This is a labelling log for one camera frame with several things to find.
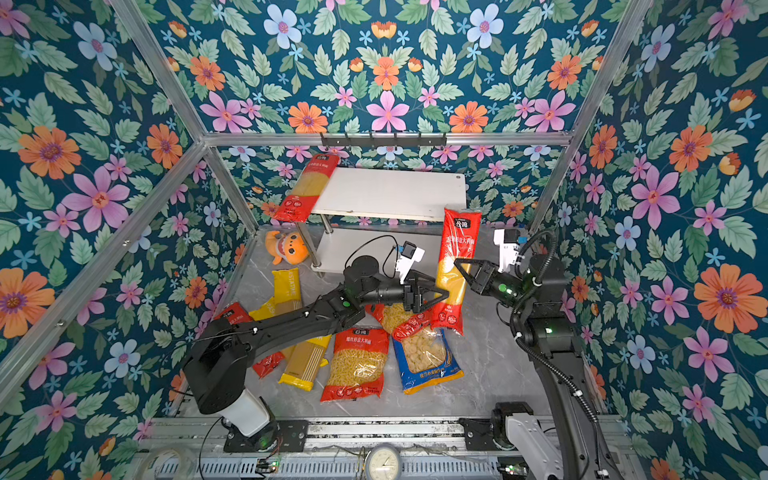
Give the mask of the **red spaghetti bag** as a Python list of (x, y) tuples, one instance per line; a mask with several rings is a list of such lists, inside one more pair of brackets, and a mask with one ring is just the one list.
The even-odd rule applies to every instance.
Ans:
[(481, 220), (479, 211), (444, 210), (436, 286), (446, 290), (448, 297), (432, 308), (433, 328), (447, 328), (464, 335), (462, 308), (467, 282), (455, 261), (474, 258)]
[(274, 218), (280, 222), (306, 222), (339, 162), (338, 155), (314, 155), (298, 177), (294, 188), (278, 207)]
[[(243, 329), (237, 331), (237, 335), (240, 339), (244, 340), (247, 345), (252, 345), (252, 341), (258, 333), (257, 328), (253, 326), (253, 323), (256, 323), (257, 321), (253, 321), (250, 318), (249, 312), (246, 312), (239, 302), (229, 305), (221, 313), (215, 316), (214, 319), (225, 320), (229, 325), (244, 325)], [(287, 349), (266, 356), (256, 362), (252, 369), (260, 379), (263, 379), (275, 371), (281, 363), (287, 361), (292, 351), (293, 348), (288, 347)]]

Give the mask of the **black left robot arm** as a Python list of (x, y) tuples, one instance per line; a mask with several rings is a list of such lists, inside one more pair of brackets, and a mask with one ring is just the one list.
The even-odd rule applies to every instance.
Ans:
[(419, 271), (410, 271), (404, 280), (383, 275), (368, 255), (356, 258), (343, 276), (337, 287), (306, 307), (256, 322), (212, 320), (182, 364), (199, 412), (222, 418), (246, 438), (261, 436), (276, 420), (264, 400), (246, 388), (246, 373), (257, 361), (353, 327), (365, 317), (367, 305), (401, 304), (421, 313), (449, 297), (435, 278)]

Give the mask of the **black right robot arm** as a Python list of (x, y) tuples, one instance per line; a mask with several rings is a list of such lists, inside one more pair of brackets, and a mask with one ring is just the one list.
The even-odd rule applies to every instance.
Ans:
[(530, 406), (507, 402), (492, 412), (495, 441), (516, 449), (533, 479), (621, 478), (589, 395), (583, 350), (564, 311), (562, 262), (553, 254), (532, 254), (509, 272), (489, 260), (458, 258), (454, 264), (469, 291), (509, 309), (513, 340), (542, 382), (557, 434), (551, 441)]

